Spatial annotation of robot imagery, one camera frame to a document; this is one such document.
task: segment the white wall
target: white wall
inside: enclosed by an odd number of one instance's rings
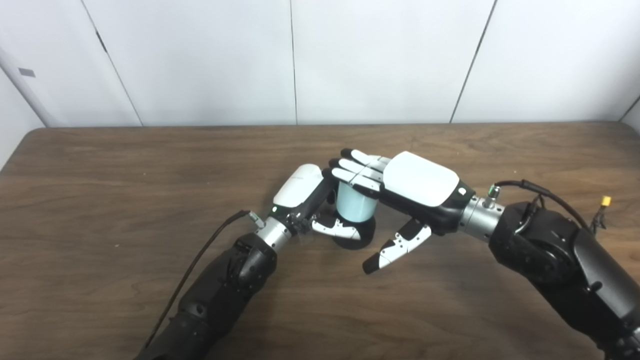
[[[85,3],[0,1],[0,66],[52,126],[447,122],[494,4]],[[640,95],[639,1],[495,4],[454,122],[618,120]]]
[[[142,123],[295,124],[289,0],[85,0]]]
[[[619,120],[640,95],[640,1],[499,0],[454,122]]]
[[[50,126],[140,125],[78,0],[0,1],[0,56]]]
[[[629,111],[622,121],[631,125],[640,134],[640,101]]]
[[[43,126],[6,74],[0,70],[0,168],[26,133]]]
[[[292,1],[298,123],[449,122],[492,4]]]

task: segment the black robot forearm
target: black robot forearm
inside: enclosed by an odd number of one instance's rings
[[[530,217],[528,211],[534,211]],[[529,218],[526,227],[523,217]],[[607,358],[640,359],[640,286],[590,231],[555,211],[521,202],[505,208],[489,248]]]
[[[203,359],[275,271],[277,257],[257,234],[240,237],[207,265],[171,322],[135,360]]]

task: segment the gray sticker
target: gray sticker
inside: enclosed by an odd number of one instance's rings
[[[19,67],[18,71],[20,71],[20,74],[23,75],[23,76],[31,76],[32,78],[36,77],[36,73],[33,72],[33,70],[31,70],[31,69],[23,69],[23,68]]]

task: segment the black cable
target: black cable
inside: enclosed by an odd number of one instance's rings
[[[551,199],[551,200],[555,201],[556,203],[558,203],[560,206],[562,206],[563,209],[566,210],[566,212],[571,214],[571,216],[573,216],[574,219],[576,219],[576,221],[578,221],[580,226],[582,226],[585,229],[589,229],[589,226],[587,225],[587,223],[584,221],[582,216],[580,216],[580,214],[578,214],[578,212],[575,209],[573,209],[569,204],[567,204],[559,196],[557,196],[556,194],[552,193],[551,191],[543,188],[540,185],[536,185],[536,184],[534,184],[534,183],[532,183],[530,181],[527,181],[525,179],[523,179],[523,180],[498,181],[497,183],[495,183],[493,185],[494,186],[517,186],[519,188],[522,188],[522,189],[525,189],[525,190],[529,190],[529,191],[532,191],[534,193],[538,193],[540,195],[546,196],[549,199]]]
[[[162,322],[164,321],[164,318],[166,317],[166,315],[169,313],[169,310],[173,306],[173,302],[175,301],[175,298],[178,297],[178,294],[180,293],[180,290],[182,289],[182,287],[184,286],[184,283],[189,278],[189,275],[193,271],[193,268],[196,266],[196,264],[198,263],[198,260],[200,260],[200,258],[204,254],[204,252],[209,248],[209,246],[211,245],[213,240],[215,240],[218,237],[220,232],[222,232],[222,230],[224,230],[224,228],[227,227],[227,225],[231,224],[232,222],[236,221],[237,219],[239,219],[241,217],[246,216],[247,214],[249,214],[249,212],[250,211],[247,211],[247,210],[241,210],[241,211],[238,211],[237,213],[231,215],[228,219],[226,219],[225,222],[222,223],[222,225],[220,225],[218,230],[216,230],[216,232],[213,233],[213,235],[211,235],[209,240],[207,240],[207,242],[204,244],[202,249],[200,249],[200,252],[198,252],[196,257],[193,258],[193,261],[189,265],[189,268],[187,268],[187,271],[184,272],[184,275],[182,276],[182,279],[180,280],[180,283],[178,283],[178,286],[176,286],[175,290],[173,291],[173,294],[169,298],[169,302],[167,303],[166,307],[164,308],[162,314],[160,314],[160,318],[158,319],[158,321],[156,323],[156,326],[154,326],[154,329],[151,331],[151,335],[149,335],[149,337],[145,341],[145,346],[142,348],[142,350],[146,349],[151,344],[151,341],[154,339],[154,336],[156,336],[156,333],[157,333],[158,329],[160,329],[160,326],[162,325]]]
[[[537,204],[538,202],[540,203],[540,207],[543,209],[547,208],[547,205],[545,203],[545,197],[537,194],[535,198],[533,198],[533,200],[531,201],[533,204]]]

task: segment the robot finger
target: robot finger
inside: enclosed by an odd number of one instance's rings
[[[373,195],[380,193],[380,183],[364,177],[359,174],[354,174],[343,168],[332,168],[331,175],[343,183],[349,184],[355,190],[364,193],[365,195]]]
[[[340,151],[340,155],[343,158],[355,160],[366,167],[374,168],[380,172],[383,172],[387,167],[389,161],[391,161],[391,159],[385,158],[383,156],[366,155],[362,151],[353,149],[343,149],[342,151]]]
[[[362,263],[365,274],[371,274],[398,260],[418,247],[431,236],[431,228],[422,225],[418,220],[411,219],[398,232],[396,238],[387,240],[380,252],[375,253]]]
[[[354,176],[362,175],[364,177],[368,177],[369,179],[382,183],[381,172],[373,168],[368,168],[355,161],[351,161],[348,159],[332,159],[331,161],[329,161],[329,166],[331,166],[332,168],[343,168],[344,170],[352,172]]]
[[[317,217],[312,223],[311,228],[321,234],[327,234],[329,236],[336,236],[338,238],[360,240],[360,232],[353,226],[344,225],[339,218],[320,216]]]

